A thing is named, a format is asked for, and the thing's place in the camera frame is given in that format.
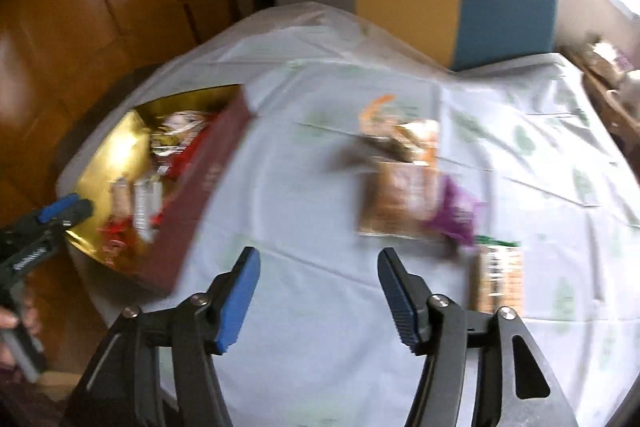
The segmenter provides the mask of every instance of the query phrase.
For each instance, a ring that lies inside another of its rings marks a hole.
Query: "white tablecloth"
[[[209,201],[174,294],[153,300],[75,251],[110,323],[135,301],[176,305],[245,245],[262,274],[238,343],[215,364],[236,427],[404,425],[422,368],[401,344],[376,275],[407,270],[468,305],[471,260],[437,241],[357,233],[370,167],[358,112],[393,93],[442,126],[439,166],[486,204],[479,232],[522,242],[527,326],[581,427],[602,427],[640,367],[640,190],[561,55],[445,71],[382,30],[318,4],[260,12],[158,70],[98,126],[58,181],[73,190],[126,110],[244,84],[258,114]],[[469,425],[470,357],[459,425]],[[168,354],[162,384],[173,392]]]

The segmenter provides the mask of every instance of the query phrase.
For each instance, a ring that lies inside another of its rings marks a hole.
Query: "purple snack package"
[[[442,204],[427,227],[472,247],[476,238],[476,218],[483,205],[460,187],[451,176],[443,174]]]

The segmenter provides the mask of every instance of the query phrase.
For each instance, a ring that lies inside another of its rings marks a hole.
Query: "gift box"
[[[217,117],[209,123],[184,173],[175,182],[163,182],[170,203],[153,240],[148,243],[130,229],[126,252],[112,261],[104,234],[112,212],[111,184],[124,177],[133,192],[134,183],[152,167],[152,131],[167,115],[182,110],[216,113]],[[103,140],[79,177],[75,191],[94,202],[94,215],[68,231],[71,244],[144,287],[170,293],[200,216],[251,119],[241,86],[184,92],[130,110]]]

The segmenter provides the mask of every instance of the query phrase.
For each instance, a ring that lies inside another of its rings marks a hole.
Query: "metal bolt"
[[[449,306],[449,299],[447,299],[444,295],[436,293],[429,297],[429,304],[431,306],[437,306],[438,308],[446,308],[447,306]]]
[[[518,316],[516,310],[513,308],[509,308],[508,306],[503,306],[498,310],[500,317],[507,319],[508,321],[512,321],[514,318]]]
[[[140,315],[140,308],[137,306],[127,306],[122,310],[122,316],[126,319],[135,319]]]
[[[189,297],[189,302],[194,306],[204,306],[209,304],[209,296],[206,293],[194,293]]]

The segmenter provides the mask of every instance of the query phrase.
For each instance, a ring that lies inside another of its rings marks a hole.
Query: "maroon box side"
[[[211,123],[191,166],[180,178],[162,225],[136,271],[143,286],[171,293],[200,216],[253,118],[242,90]]]

